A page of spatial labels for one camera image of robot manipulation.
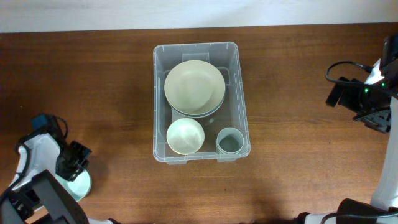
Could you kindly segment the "white bowl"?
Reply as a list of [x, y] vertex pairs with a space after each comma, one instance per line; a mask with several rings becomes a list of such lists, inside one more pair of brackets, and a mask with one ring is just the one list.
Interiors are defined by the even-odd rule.
[[191, 118], [174, 121], [168, 128], [166, 139], [171, 150], [181, 155], [197, 152], [205, 141], [201, 124]]

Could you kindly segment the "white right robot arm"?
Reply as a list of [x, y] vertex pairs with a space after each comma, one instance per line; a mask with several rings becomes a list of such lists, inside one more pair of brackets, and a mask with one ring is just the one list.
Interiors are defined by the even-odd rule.
[[354, 120], [389, 135], [381, 178], [370, 203], [344, 199], [331, 213], [301, 213], [294, 223], [397, 223], [397, 56], [386, 55], [372, 67], [365, 82], [340, 77], [327, 105], [342, 105], [356, 113]]

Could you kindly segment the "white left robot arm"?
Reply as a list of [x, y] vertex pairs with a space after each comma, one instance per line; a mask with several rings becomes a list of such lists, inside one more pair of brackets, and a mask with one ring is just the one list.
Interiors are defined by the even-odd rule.
[[16, 176], [1, 195], [1, 223], [25, 223], [42, 207], [47, 214], [36, 223], [117, 223], [109, 218], [88, 218], [55, 178], [60, 146], [49, 134], [40, 134], [16, 145]]

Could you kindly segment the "grey cup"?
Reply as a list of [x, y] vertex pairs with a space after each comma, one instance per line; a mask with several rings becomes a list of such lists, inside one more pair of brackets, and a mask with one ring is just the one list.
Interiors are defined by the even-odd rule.
[[216, 150], [219, 154], [237, 154], [244, 146], [244, 136], [236, 128], [222, 129], [216, 138]]

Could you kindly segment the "light green bowl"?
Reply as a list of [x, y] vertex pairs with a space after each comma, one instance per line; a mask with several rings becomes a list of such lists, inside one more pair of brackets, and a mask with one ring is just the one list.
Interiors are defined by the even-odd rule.
[[74, 181], [67, 181], [59, 175], [55, 175], [55, 178], [77, 202], [85, 198], [91, 190], [92, 181], [87, 170], [79, 174]]

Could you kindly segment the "blue bowl plate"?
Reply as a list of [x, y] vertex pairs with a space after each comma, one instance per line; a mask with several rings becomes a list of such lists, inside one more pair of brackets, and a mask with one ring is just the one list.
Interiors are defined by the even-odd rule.
[[215, 108], [213, 108], [211, 111], [203, 113], [203, 114], [197, 114], [197, 115], [186, 114], [186, 113], [180, 112], [177, 109], [175, 109], [173, 106], [171, 106], [171, 115], [176, 116], [176, 117], [181, 117], [181, 118], [204, 118], [204, 117], [207, 117], [207, 116], [215, 113], [223, 104], [224, 99], [225, 99], [225, 96], [223, 97], [221, 102]]

